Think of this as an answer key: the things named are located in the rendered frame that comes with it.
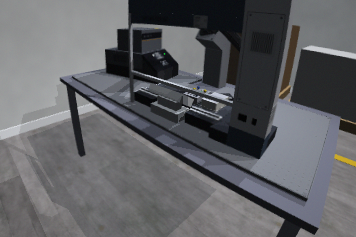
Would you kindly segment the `grey perforated base plate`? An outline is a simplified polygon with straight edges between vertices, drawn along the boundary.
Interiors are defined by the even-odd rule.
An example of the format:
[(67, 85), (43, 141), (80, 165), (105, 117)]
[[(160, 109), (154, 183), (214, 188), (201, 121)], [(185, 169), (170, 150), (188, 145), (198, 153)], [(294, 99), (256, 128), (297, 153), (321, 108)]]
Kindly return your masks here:
[[(130, 102), (130, 80), (100, 70), (73, 79), (130, 112), (209, 153), (210, 155), (307, 202), (326, 142), (331, 118), (278, 102), (274, 139), (260, 159), (209, 138), (209, 133), (185, 123), (177, 124)], [(102, 80), (103, 79), (103, 80)], [(102, 81), (99, 81), (102, 80)]]

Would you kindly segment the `grey block with round holes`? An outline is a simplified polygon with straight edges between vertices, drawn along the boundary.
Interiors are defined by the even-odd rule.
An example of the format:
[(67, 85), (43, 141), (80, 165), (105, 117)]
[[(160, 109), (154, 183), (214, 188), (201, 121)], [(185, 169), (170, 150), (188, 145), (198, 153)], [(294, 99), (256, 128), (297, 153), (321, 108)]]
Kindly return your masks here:
[(190, 97), (190, 98), (192, 98), (192, 99), (194, 99), (192, 104), (198, 105), (198, 104), (200, 104), (202, 102), (202, 98), (203, 97), (200, 97), (200, 96), (196, 97), (196, 95), (188, 93), (188, 92), (183, 93), (183, 94), (188, 96), (188, 97)]

